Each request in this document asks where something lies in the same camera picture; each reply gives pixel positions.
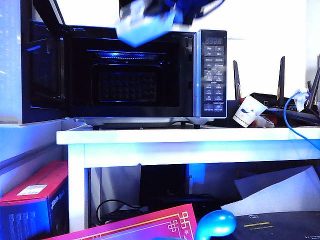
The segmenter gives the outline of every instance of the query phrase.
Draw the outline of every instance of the black cable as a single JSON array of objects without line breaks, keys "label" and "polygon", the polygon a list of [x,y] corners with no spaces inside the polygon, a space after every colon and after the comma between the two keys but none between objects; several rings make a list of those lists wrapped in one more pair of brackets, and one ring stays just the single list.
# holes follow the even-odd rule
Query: black cable
[{"label": "black cable", "polygon": [[103,225],[103,224],[104,224],[103,222],[101,222],[101,220],[100,220],[100,218],[99,218],[99,208],[100,208],[103,204],[105,204],[105,203],[107,203],[107,202],[119,202],[119,203],[122,203],[123,205],[126,205],[126,206],[132,208],[132,209],[140,209],[140,208],[141,208],[141,206],[132,206],[132,205],[130,205],[130,204],[124,202],[124,201],[117,200],[117,199],[108,199],[108,200],[105,200],[105,201],[101,202],[101,203],[97,206],[96,211],[95,211],[95,217],[96,217],[96,220],[97,220],[97,222],[98,222],[99,225]]}]

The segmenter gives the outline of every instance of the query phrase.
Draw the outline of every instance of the white paper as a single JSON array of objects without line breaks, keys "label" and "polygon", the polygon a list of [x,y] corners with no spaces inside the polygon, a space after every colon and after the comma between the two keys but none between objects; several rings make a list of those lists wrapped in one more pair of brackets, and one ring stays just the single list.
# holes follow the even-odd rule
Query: white paper
[{"label": "white paper", "polygon": [[239,184],[239,181],[239,192],[242,192],[243,195],[255,190],[257,192],[243,200],[221,207],[232,212],[235,216],[320,211],[320,180],[312,166],[248,177],[243,180],[243,183],[248,184],[247,186]]}]

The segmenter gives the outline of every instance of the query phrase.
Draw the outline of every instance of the blue cable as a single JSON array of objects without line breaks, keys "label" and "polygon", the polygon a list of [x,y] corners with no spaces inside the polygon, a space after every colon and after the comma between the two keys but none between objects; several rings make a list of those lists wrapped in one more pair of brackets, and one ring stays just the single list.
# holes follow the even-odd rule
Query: blue cable
[{"label": "blue cable", "polygon": [[316,149],[320,150],[320,148],[319,148],[318,146],[316,146],[313,142],[311,142],[310,139],[308,139],[307,137],[305,137],[305,136],[303,136],[302,134],[300,134],[300,133],[298,133],[297,131],[295,131],[295,130],[290,126],[290,124],[289,124],[288,121],[287,121],[287,115],[286,115],[287,106],[288,106],[289,102],[291,101],[291,99],[293,99],[296,95],[298,95],[298,94],[300,94],[300,93],[301,93],[301,91],[298,90],[294,95],[292,95],[292,96],[288,99],[288,101],[286,101],[286,103],[285,103],[285,105],[284,105],[284,109],[283,109],[284,122],[285,122],[286,126],[287,126],[292,132],[294,132],[294,133],[297,134],[298,136],[302,137],[303,139],[307,140],[307,141],[308,141],[309,143],[311,143]]}]

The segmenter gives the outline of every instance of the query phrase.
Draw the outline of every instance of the white table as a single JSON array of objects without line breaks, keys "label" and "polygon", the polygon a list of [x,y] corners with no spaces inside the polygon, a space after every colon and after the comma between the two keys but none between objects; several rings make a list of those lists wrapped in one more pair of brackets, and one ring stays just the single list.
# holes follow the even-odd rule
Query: white table
[{"label": "white table", "polygon": [[[295,128],[320,147],[319,127]],[[320,150],[288,128],[93,131],[83,125],[56,134],[68,145],[70,232],[88,228],[88,168],[320,159]]]}]

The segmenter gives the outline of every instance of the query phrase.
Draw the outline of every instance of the cardboard box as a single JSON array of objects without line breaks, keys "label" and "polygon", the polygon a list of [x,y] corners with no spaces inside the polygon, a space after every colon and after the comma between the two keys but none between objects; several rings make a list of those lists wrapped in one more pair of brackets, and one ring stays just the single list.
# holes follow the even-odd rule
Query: cardboard box
[{"label": "cardboard box", "polygon": [[192,204],[184,204],[49,239],[152,240],[159,237],[174,237],[194,240],[196,227]]},{"label": "cardboard box", "polygon": [[47,164],[0,199],[0,239],[40,240],[68,232],[66,161]]}]

